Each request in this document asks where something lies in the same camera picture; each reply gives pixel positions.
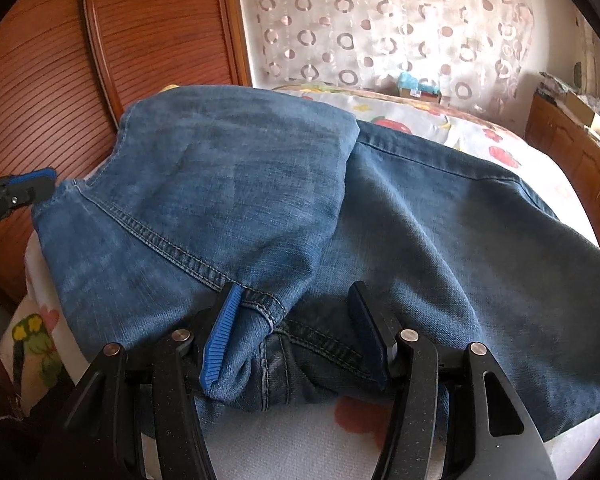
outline wooden cabinet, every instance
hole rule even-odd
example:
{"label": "wooden cabinet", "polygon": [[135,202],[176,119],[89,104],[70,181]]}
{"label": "wooden cabinet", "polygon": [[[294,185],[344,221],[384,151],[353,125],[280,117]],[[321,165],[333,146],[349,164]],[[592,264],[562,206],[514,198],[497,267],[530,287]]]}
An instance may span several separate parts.
{"label": "wooden cabinet", "polygon": [[600,145],[559,108],[537,94],[526,124],[525,140],[549,155],[564,171],[600,244]]}

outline box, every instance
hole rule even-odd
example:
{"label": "box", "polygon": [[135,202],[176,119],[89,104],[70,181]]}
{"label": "box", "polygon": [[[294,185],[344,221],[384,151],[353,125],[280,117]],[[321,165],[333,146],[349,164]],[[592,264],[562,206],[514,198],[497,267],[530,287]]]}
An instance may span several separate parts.
{"label": "box", "polygon": [[575,115],[582,124],[584,124],[587,128],[593,126],[594,122],[596,121],[597,114],[591,108],[589,108],[589,105],[581,101],[576,94],[573,92],[567,92],[564,95],[563,102],[569,111]]}
{"label": "box", "polygon": [[442,99],[442,94],[430,94],[429,92],[423,92],[422,90],[410,90],[408,88],[403,88],[400,90],[400,97],[416,99],[416,101],[424,101],[427,103],[439,103],[440,99]]}

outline jeans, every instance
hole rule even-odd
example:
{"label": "jeans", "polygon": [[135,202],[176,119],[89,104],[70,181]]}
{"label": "jeans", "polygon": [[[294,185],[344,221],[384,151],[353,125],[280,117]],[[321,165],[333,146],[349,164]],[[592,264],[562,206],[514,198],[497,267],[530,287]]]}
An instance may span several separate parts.
{"label": "jeans", "polygon": [[541,436],[600,412],[600,250],[517,176],[329,105],[227,86],[132,105],[108,161],[36,206],[87,358],[244,287],[198,407],[378,391],[346,297],[366,282],[435,343],[485,343]]}

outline sheer curtain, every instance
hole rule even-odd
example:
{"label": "sheer curtain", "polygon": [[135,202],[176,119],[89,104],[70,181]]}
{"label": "sheer curtain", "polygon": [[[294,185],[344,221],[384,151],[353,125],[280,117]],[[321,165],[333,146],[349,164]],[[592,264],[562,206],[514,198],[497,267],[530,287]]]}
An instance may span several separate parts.
{"label": "sheer curtain", "polygon": [[516,94],[534,15],[529,0],[244,0],[263,86],[323,81],[384,89],[402,71],[446,102],[497,117]]}

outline silver bolt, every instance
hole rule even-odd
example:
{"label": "silver bolt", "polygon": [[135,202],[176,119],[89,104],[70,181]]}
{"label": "silver bolt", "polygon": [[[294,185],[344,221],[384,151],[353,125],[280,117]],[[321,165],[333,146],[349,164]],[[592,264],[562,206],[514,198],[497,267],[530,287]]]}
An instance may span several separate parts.
{"label": "silver bolt", "polygon": [[104,352],[104,355],[108,355],[109,357],[111,357],[112,355],[115,355],[118,352],[120,352],[120,345],[118,343],[109,343],[104,345],[102,351]]}
{"label": "silver bolt", "polygon": [[186,328],[179,328],[173,331],[173,333],[171,334],[171,339],[173,339],[174,341],[183,342],[189,339],[190,335],[191,332],[189,332],[189,330],[187,330]]}
{"label": "silver bolt", "polygon": [[410,343],[415,343],[420,338],[415,330],[411,330],[409,328],[402,330],[402,332],[400,332],[400,337]]}
{"label": "silver bolt", "polygon": [[469,348],[476,355],[487,355],[487,347],[482,343],[471,343]]}

